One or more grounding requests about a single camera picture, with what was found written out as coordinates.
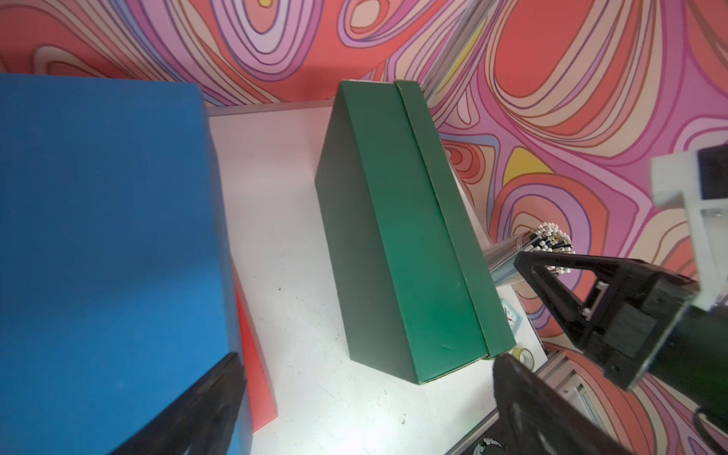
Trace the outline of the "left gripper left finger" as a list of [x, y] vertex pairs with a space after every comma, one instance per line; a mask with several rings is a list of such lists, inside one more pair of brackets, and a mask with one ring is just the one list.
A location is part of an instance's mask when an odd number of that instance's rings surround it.
[[240, 356], [229, 353], [115, 454], [226, 454], [246, 392]]

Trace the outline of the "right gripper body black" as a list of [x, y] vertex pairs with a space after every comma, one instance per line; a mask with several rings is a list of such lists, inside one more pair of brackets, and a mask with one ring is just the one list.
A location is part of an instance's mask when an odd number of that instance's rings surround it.
[[595, 285], [581, 311], [579, 349], [617, 387], [646, 374], [699, 291], [684, 275], [640, 260], [591, 258]]

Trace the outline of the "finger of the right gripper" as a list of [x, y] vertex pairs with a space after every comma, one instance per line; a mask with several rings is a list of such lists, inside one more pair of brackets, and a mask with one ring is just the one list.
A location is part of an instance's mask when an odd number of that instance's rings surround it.
[[531, 286], [541, 301], [549, 308], [552, 316], [559, 323], [565, 335], [578, 349], [579, 339], [583, 335], [585, 328], [581, 311], [595, 284], [591, 286], [587, 297], [580, 299], [571, 288], [565, 286], [555, 276], [555, 271], [560, 268], [569, 268], [572, 270], [591, 272], [588, 269], [588, 262], [591, 258], [614, 257], [530, 251], [518, 253], [515, 259], [515, 267], [519, 271], [519, 274], [521, 274], [521, 277], [523, 277], [525, 282]]

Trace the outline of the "red shoebox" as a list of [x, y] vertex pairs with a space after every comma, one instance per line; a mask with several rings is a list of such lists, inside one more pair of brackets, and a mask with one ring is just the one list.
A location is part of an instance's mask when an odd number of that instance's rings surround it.
[[278, 409], [263, 350], [236, 267], [233, 267], [233, 278], [241, 343], [248, 377], [252, 430], [258, 432], [278, 417]]

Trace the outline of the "blue shoebox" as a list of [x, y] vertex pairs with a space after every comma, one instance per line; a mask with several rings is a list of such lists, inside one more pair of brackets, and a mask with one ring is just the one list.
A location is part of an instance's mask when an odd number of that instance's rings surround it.
[[200, 88], [1, 78], [1, 450], [107, 454], [240, 348]]

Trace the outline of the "green shoebox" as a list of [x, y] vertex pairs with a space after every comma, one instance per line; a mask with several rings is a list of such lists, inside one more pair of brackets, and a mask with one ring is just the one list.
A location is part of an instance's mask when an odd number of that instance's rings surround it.
[[418, 83], [342, 82], [318, 163], [352, 360], [424, 384], [515, 346]]

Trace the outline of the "small teal clock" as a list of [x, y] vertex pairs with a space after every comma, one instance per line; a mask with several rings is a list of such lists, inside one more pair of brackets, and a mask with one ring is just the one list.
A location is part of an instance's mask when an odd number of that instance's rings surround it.
[[513, 335], [516, 336], [519, 333], [519, 328], [521, 328], [523, 318], [521, 314], [519, 314], [519, 311], [515, 309], [515, 307], [513, 307], [510, 301], [508, 301], [508, 299], [501, 298], [500, 303], [502, 304], [502, 308], [504, 309], [504, 313], [506, 315], [510, 329]]

